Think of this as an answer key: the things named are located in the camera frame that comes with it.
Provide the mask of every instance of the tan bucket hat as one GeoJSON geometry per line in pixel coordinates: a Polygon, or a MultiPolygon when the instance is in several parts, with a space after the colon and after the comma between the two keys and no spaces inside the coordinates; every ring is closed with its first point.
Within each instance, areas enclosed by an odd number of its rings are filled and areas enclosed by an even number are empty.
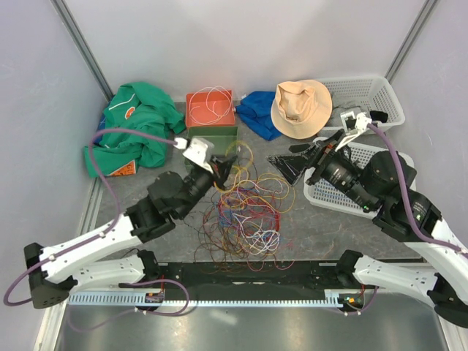
{"type": "Polygon", "coordinates": [[[271,120],[284,135],[305,139],[317,134],[325,126],[331,110],[330,92],[321,82],[284,82],[276,87],[271,120]]]}

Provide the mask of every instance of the gray wall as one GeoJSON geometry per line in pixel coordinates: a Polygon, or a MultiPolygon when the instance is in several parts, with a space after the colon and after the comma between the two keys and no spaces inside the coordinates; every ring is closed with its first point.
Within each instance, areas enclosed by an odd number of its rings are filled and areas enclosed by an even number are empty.
{"type": "MultiPolygon", "coordinates": [[[[49,0],[0,4],[1,291],[23,247],[76,235],[91,181],[82,147],[105,99],[49,0]]],[[[28,297],[23,283],[13,300],[28,297]]],[[[2,350],[31,350],[42,312],[0,306],[2,350]]]]}
{"type": "Polygon", "coordinates": [[[468,1],[444,0],[409,53],[393,87],[407,120],[396,145],[418,169],[418,190],[468,245],[468,1]]]}
{"type": "Polygon", "coordinates": [[[65,0],[114,91],[148,80],[176,101],[304,78],[384,75],[424,0],[65,0]]]}

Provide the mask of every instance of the green cloth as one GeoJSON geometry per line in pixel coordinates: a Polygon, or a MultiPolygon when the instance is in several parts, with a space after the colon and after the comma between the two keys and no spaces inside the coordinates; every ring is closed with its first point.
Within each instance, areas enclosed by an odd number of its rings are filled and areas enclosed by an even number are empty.
{"type": "MultiPolygon", "coordinates": [[[[105,128],[128,128],[158,137],[169,137],[169,130],[178,134],[185,129],[184,115],[163,90],[145,82],[122,85],[104,110],[105,128]]],[[[110,133],[94,146],[94,157],[105,175],[125,164],[160,167],[165,163],[167,144],[126,133],[110,133]]],[[[88,146],[84,150],[86,168],[97,177],[89,161],[88,146]]]]}

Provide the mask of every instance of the white plastic basket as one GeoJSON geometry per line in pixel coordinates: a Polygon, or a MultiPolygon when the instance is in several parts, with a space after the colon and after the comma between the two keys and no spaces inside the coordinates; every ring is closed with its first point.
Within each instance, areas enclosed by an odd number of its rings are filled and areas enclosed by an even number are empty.
{"type": "MultiPolygon", "coordinates": [[[[388,113],[388,122],[379,123],[384,132],[393,126],[404,123],[405,117],[400,102],[392,86],[384,77],[349,77],[349,78],[323,78],[322,82],[332,95],[332,99],[339,98],[343,102],[355,102],[356,105],[366,106],[370,110],[388,113]]],[[[342,127],[323,127],[319,137],[330,137],[342,127]]]]}
{"type": "MultiPolygon", "coordinates": [[[[326,138],[317,137],[314,141],[324,139],[326,138]]],[[[351,159],[353,161],[358,160],[361,167],[366,166],[375,153],[385,150],[384,148],[378,148],[376,146],[364,145],[360,143],[349,143],[348,146],[351,148],[351,159]]],[[[404,158],[409,166],[414,167],[415,163],[411,157],[401,152],[399,154],[404,158]]],[[[320,181],[315,185],[309,186],[305,184],[305,181],[310,178],[313,171],[314,168],[310,168],[304,175],[304,195],[312,205],[366,218],[374,218],[376,216],[376,212],[369,212],[365,214],[362,208],[360,208],[348,197],[343,195],[343,193],[336,190],[330,183],[324,181],[323,179],[320,179],[320,181]]],[[[413,181],[410,188],[416,190],[416,180],[413,181]]]]}

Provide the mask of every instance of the blue cloth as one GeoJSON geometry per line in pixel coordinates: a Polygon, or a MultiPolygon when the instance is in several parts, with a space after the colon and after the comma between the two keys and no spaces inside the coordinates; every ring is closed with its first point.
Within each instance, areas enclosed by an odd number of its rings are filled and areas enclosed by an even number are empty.
{"type": "Polygon", "coordinates": [[[241,100],[235,108],[242,122],[265,140],[272,141],[281,135],[271,121],[274,91],[254,91],[241,100]]]}
{"type": "MultiPolygon", "coordinates": [[[[104,115],[104,113],[103,113],[102,116],[101,116],[101,119],[99,120],[99,126],[97,126],[97,131],[99,131],[99,130],[101,130],[101,129],[104,129],[104,128],[105,128],[105,115],[104,115]]],[[[103,135],[101,135],[100,137],[98,137],[98,138],[94,141],[94,143],[95,143],[96,145],[99,145],[99,143],[100,143],[101,140],[102,140],[102,137],[103,137],[103,135]]]]}

